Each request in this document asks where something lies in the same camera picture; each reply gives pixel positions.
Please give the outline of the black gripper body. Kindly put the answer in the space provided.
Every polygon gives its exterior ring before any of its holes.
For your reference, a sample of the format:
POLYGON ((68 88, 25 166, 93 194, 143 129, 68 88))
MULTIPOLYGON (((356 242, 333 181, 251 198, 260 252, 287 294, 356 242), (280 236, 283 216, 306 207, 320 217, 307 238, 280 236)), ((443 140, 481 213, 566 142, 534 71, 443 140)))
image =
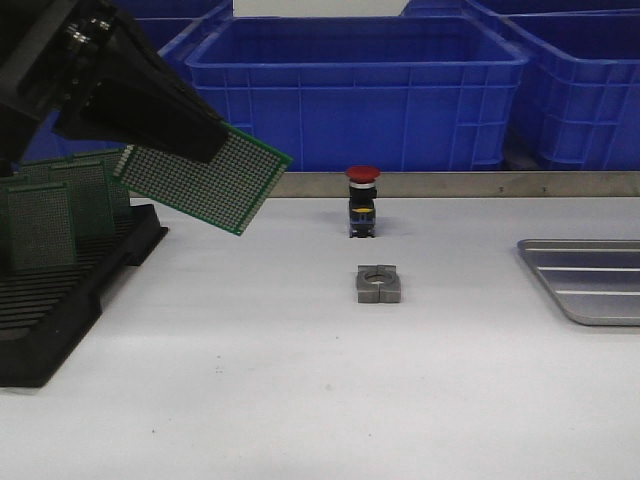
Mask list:
POLYGON ((53 130, 71 140, 134 143, 123 93, 134 85, 150 42, 110 1, 4 1, 1 4, 1 160, 22 159, 51 111, 53 130))

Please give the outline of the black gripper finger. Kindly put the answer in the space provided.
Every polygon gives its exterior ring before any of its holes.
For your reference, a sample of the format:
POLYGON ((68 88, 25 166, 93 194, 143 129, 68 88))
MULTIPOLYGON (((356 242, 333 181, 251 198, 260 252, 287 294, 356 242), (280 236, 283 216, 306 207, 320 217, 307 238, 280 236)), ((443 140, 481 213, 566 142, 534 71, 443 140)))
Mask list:
POLYGON ((208 163, 226 127, 140 35, 117 29, 82 57, 54 132, 71 140, 144 146, 208 163))

